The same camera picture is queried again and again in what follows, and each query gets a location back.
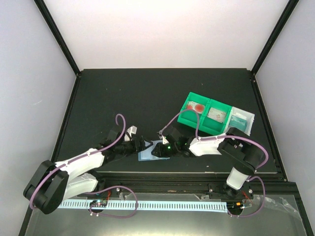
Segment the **green bin compartment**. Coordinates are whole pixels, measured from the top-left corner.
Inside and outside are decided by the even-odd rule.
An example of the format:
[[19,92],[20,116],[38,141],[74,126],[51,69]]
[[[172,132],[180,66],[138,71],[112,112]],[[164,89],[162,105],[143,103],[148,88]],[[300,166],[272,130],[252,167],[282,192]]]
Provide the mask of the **green bin compartment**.
[[[209,105],[210,100],[210,98],[190,92],[181,108],[181,111],[184,112],[179,114],[177,121],[192,128],[196,128],[198,124],[201,125],[201,122],[204,120],[206,112],[208,111],[207,106]],[[205,106],[204,112],[199,114],[194,110],[187,109],[186,106],[189,101],[203,104]]]
[[211,134],[221,134],[227,126],[232,106],[210,99],[201,116],[199,130]]

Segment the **teal striped credit card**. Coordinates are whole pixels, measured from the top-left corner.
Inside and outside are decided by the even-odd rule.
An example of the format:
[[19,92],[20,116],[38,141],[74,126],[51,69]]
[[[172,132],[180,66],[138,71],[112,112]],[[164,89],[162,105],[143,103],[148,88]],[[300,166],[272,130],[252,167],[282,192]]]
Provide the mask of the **teal striped credit card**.
[[232,115],[229,122],[229,126],[238,128],[240,130],[246,129],[247,127],[246,117],[242,115]]

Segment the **clear white bin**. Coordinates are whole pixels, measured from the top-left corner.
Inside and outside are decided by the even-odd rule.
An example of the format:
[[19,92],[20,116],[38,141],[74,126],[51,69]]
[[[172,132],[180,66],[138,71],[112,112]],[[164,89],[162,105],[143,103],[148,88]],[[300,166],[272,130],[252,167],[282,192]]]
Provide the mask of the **clear white bin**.
[[250,136],[254,117],[255,114],[253,113],[232,107],[227,120],[227,125],[224,129],[224,133],[226,133],[229,128],[237,128]]

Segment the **blue card holder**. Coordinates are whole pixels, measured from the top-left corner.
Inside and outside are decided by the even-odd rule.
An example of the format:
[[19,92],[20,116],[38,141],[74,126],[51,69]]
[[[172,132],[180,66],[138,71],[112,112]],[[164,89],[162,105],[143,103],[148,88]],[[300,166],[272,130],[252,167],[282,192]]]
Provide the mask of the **blue card holder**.
[[152,150],[156,146],[157,143],[162,143],[161,140],[159,141],[152,141],[153,146],[145,151],[141,151],[138,154],[138,161],[157,161],[157,160],[168,160],[170,157],[155,157],[151,155]]

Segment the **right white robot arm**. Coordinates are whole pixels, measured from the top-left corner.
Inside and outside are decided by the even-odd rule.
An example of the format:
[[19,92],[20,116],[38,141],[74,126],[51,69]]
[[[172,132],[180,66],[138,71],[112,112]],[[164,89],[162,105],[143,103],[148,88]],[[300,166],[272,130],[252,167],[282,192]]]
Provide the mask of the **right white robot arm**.
[[184,136],[176,128],[171,128],[162,141],[155,144],[151,154],[158,158],[173,156],[200,157],[204,155],[223,155],[233,164],[224,184],[211,186],[215,194],[227,199],[236,199],[242,192],[245,182],[266,164],[267,150],[250,139],[243,131],[232,127],[216,136]]

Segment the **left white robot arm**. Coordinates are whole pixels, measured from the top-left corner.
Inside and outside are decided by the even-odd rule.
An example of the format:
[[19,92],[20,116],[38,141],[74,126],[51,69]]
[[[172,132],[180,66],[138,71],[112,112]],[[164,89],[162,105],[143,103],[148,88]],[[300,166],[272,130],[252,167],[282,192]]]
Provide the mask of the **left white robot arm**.
[[52,213],[63,201],[80,194],[101,196],[106,185],[94,169],[113,161],[117,155],[138,154],[153,145],[152,141],[136,133],[135,126],[126,131],[113,128],[96,147],[78,156],[55,163],[43,161],[25,187],[23,196],[31,208],[44,214]]

